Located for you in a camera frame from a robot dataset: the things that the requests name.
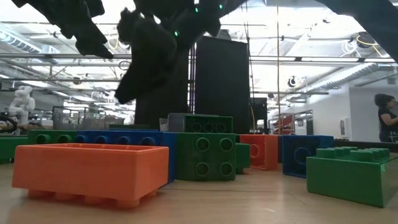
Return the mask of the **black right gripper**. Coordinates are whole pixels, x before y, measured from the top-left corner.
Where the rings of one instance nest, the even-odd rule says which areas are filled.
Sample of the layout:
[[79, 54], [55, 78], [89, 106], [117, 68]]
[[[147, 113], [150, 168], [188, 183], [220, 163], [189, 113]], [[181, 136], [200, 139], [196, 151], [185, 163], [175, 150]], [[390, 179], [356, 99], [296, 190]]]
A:
[[[115, 97], [120, 104], [160, 87], [164, 68], [175, 56], [177, 45], [190, 47], [204, 33], [218, 35], [220, 19], [248, 0], [133, 0], [137, 11], [124, 8], [117, 24], [119, 40], [131, 45], [131, 63]], [[143, 25], [145, 16], [160, 19], [160, 26]]]

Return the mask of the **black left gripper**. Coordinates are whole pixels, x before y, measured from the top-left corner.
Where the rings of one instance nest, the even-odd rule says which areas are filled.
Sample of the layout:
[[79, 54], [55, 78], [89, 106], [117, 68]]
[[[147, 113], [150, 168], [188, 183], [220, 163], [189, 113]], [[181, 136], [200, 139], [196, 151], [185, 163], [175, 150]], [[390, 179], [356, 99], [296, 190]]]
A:
[[61, 30], [70, 30], [76, 38], [75, 47], [81, 55], [112, 59], [104, 46], [107, 38], [92, 18], [104, 14], [102, 0], [12, 0], [19, 8], [29, 4]]

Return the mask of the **green 2x4 toy brick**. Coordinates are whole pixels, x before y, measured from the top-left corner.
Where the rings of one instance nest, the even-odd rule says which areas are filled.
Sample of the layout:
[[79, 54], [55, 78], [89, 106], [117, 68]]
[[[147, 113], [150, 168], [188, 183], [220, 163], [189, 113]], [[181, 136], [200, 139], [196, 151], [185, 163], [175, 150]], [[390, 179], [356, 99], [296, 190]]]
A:
[[29, 144], [57, 144], [74, 142], [74, 130], [31, 129], [27, 133]]
[[306, 166], [310, 193], [380, 208], [398, 194], [398, 156], [386, 148], [318, 148]]
[[185, 133], [233, 133], [231, 116], [197, 115], [184, 117]]
[[243, 143], [235, 144], [236, 152], [236, 173], [244, 174], [246, 168], [250, 168], [251, 156], [250, 156], [250, 145]]

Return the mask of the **green 2x2 toy brick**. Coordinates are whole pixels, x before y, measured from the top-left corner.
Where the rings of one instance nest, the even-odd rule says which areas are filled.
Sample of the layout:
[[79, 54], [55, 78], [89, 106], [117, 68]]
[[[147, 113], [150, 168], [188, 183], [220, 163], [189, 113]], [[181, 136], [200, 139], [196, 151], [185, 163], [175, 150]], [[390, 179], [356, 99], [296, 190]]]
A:
[[0, 136], [0, 164], [7, 164], [14, 158], [16, 147], [28, 144], [27, 136]]
[[177, 180], [234, 180], [236, 135], [180, 133], [176, 139]]

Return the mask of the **orange 2x4 toy brick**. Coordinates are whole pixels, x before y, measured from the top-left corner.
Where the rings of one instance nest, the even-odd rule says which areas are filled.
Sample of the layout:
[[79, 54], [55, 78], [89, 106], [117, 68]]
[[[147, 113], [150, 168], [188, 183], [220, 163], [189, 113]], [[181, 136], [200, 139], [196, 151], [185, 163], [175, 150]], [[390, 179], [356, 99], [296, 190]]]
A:
[[34, 144], [16, 148], [12, 186], [30, 197], [81, 197], [87, 204], [112, 200], [134, 208], [168, 182], [165, 146]]

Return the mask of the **grey mesh bin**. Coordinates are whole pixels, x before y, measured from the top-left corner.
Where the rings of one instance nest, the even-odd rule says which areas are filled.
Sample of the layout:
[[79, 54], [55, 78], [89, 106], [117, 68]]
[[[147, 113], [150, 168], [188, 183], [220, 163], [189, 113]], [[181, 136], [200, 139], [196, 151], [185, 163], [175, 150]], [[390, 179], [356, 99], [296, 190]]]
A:
[[124, 124], [124, 118], [105, 111], [64, 106], [53, 107], [52, 121], [53, 128], [59, 130], [103, 130], [108, 129], [110, 124]]

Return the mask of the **black folding partition screen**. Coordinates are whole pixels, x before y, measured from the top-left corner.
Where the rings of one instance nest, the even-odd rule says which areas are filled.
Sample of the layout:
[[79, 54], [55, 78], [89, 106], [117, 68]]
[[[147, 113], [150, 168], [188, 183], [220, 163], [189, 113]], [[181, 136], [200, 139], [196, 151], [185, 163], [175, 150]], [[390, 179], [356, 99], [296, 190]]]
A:
[[[233, 131], [247, 134], [249, 112], [248, 46], [243, 42], [202, 37], [195, 62], [195, 112], [233, 117]], [[188, 112], [188, 55], [183, 54], [165, 85], [136, 101], [134, 122], [159, 128], [169, 113]]]

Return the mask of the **blue 2x4 toy brick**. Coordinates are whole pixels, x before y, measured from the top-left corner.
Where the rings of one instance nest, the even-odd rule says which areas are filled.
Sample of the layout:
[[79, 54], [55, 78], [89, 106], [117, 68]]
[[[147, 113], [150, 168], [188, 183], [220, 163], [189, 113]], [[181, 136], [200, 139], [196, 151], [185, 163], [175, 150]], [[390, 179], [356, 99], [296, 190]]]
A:
[[175, 180], [176, 174], [175, 133], [160, 131], [77, 131], [75, 142], [88, 144], [119, 144], [138, 146], [166, 146], [169, 148], [168, 184]]

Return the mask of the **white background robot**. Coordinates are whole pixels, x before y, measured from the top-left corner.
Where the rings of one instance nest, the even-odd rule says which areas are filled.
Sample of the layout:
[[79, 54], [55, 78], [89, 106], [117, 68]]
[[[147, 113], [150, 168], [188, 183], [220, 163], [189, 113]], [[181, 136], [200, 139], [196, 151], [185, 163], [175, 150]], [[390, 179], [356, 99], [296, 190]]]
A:
[[9, 115], [19, 117], [19, 124], [28, 124], [29, 113], [35, 109], [35, 100], [30, 96], [31, 86], [20, 86], [14, 92], [14, 99], [9, 106]]

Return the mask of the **background wooden workbench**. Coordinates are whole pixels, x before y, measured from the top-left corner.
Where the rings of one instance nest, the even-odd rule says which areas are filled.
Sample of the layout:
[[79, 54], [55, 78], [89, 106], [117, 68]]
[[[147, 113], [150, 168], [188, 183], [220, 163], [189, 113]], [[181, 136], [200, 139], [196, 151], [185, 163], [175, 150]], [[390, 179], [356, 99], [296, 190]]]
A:
[[0, 135], [24, 135], [31, 129], [53, 129], [53, 127], [39, 124], [18, 124], [15, 131], [11, 132], [12, 129], [13, 125], [0, 123]]

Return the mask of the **black background cabinet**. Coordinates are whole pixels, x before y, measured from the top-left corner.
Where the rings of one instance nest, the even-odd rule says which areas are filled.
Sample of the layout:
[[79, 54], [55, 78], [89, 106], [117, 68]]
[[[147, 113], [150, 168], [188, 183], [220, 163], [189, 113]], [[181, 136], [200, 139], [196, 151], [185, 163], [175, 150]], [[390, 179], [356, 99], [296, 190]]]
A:
[[268, 134], [267, 125], [267, 98], [255, 98], [251, 103], [251, 109], [254, 113], [254, 124], [256, 133]]

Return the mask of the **orange 2x2 toy brick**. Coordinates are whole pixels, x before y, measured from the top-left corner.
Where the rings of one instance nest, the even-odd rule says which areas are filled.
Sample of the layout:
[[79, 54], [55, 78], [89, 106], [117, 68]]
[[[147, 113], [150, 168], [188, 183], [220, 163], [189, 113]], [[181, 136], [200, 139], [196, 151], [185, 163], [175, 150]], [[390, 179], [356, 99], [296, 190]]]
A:
[[250, 145], [250, 167], [260, 170], [277, 170], [278, 136], [269, 134], [241, 134], [240, 143]]

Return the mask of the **red background shelf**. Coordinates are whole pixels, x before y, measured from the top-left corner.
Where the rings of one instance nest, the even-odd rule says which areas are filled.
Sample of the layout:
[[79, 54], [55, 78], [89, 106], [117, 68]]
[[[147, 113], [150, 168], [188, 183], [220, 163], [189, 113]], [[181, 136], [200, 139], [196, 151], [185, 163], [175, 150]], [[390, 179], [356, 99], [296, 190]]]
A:
[[272, 122], [273, 134], [294, 134], [295, 124], [294, 116], [292, 114], [281, 114], [280, 117], [276, 116], [275, 121]]

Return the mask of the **blue 2x2 toy brick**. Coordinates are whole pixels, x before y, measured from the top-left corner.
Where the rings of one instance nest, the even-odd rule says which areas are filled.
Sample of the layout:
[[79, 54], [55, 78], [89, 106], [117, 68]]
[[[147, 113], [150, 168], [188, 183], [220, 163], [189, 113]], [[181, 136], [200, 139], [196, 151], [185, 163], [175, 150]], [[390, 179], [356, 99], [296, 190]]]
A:
[[333, 136], [281, 135], [279, 136], [284, 175], [306, 178], [307, 157], [315, 156], [316, 149], [333, 147]]

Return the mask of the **person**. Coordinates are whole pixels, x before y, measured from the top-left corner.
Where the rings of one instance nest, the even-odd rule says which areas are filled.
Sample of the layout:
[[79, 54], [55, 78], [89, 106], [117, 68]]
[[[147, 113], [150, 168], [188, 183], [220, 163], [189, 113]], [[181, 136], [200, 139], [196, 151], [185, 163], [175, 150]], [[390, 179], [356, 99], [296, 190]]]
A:
[[398, 115], [391, 111], [396, 105], [396, 99], [378, 93], [374, 95], [374, 103], [378, 107], [379, 139], [381, 142], [393, 142], [392, 134], [398, 133]]

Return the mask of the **white wall unit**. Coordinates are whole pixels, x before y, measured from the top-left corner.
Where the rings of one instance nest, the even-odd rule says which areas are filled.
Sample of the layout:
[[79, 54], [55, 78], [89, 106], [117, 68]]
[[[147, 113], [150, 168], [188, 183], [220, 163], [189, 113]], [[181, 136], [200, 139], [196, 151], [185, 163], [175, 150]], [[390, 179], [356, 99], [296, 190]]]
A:
[[339, 125], [340, 125], [340, 136], [344, 139], [349, 139], [351, 135], [349, 118], [347, 117], [340, 118]]

